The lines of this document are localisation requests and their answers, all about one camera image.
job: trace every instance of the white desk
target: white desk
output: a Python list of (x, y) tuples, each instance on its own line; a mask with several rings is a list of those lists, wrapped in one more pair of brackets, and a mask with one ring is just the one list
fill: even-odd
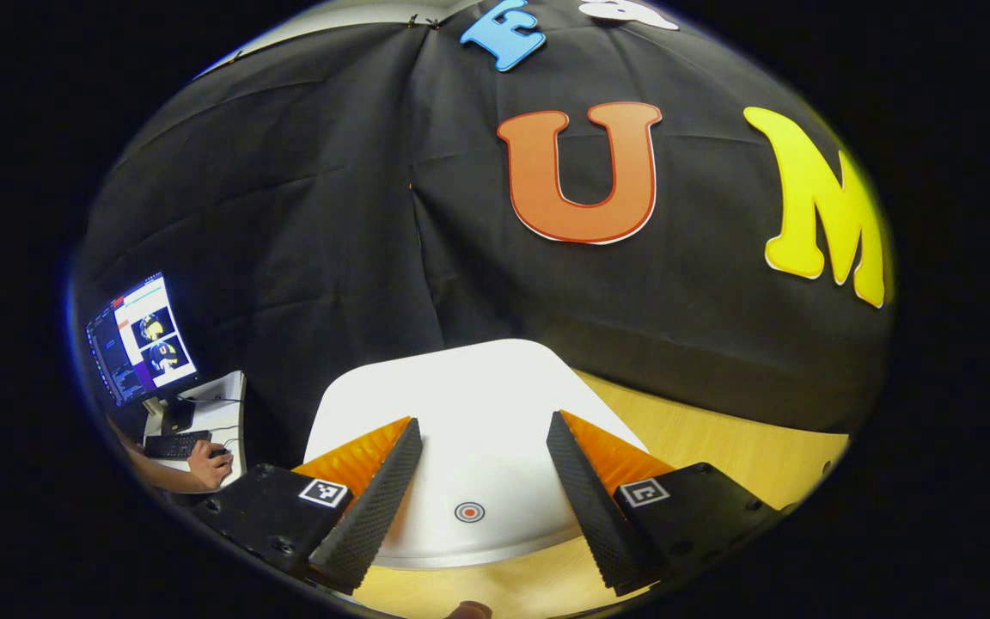
[[(243, 404), (242, 402), (224, 402), (224, 400), (210, 402), (207, 400), (211, 400), (217, 395), (228, 400), (242, 400), (246, 388), (247, 379), (243, 376), (243, 372), (235, 370), (228, 376), (213, 380), (212, 383), (201, 384), (180, 393), (182, 397), (196, 397), (198, 400), (205, 401), (198, 403), (196, 410), (193, 411), (192, 425), (178, 434), (200, 430), (212, 431), (212, 442), (227, 446), (228, 451), (231, 451), (233, 456), (231, 475), (223, 478), (223, 481), (220, 482), (220, 488), (227, 487), (231, 482), (247, 473), (247, 459), (243, 456)], [(162, 415), (148, 415), (144, 436), (155, 436), (161, 432)], [(180, 461), (152, 459), (170, 468), (189, 470), (189, 463), (185, 459)]]

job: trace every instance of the circular target sticker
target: circular target sticker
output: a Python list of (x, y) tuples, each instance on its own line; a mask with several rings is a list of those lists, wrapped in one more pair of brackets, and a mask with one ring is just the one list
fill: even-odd
[(461, 503), (453, 510), (453, 514), (461, 522), (476, 522), (484, 517), (484, 506), (480, 503)]

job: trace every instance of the monitor screen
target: monitor screen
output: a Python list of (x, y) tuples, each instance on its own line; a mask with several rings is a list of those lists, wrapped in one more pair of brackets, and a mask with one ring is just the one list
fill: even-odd
[(86, 332), (98, 373), (118, 407), (197, 376), (161, 273), (115, 298)]

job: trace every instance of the yellow letter m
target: yellow letter m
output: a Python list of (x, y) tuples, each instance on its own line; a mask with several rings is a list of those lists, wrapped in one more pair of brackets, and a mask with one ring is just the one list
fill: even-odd
[(781, 173), (781, 234), (767, 242), (767, 263), (802, 278), (820, 277), (824, 254), (816, 246), (818, 209), (835, 283), (846, 282), (860, 244), (861, 259), (853, 271), (853, 290), (867, 303), (883, 306), (884, 239), (875, 200), (857, 166), (840, 151), (840, 187), (828, 161), (797, 123), (761, 108), (747, 108), (743, 117), (770, 138)]

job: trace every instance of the wooden floor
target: wooden floor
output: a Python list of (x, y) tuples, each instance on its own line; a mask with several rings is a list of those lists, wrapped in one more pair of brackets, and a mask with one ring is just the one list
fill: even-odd
[[(847, 446), (845, 434), (787, 430), (730, 418), (577, 373), (650, 454), (676, 468), (712, 463), (775, 509), (804, 499)], [(493, 619), (543, 619), (605, 606), (644, 591), (615, 596), (602, 584), (586, 541), (577, 537), (479, 567), (431, 571), (371, 567), (353, 597), (364, 606), (407, 619), (444, 619), (467, 599), (490, 606)]]

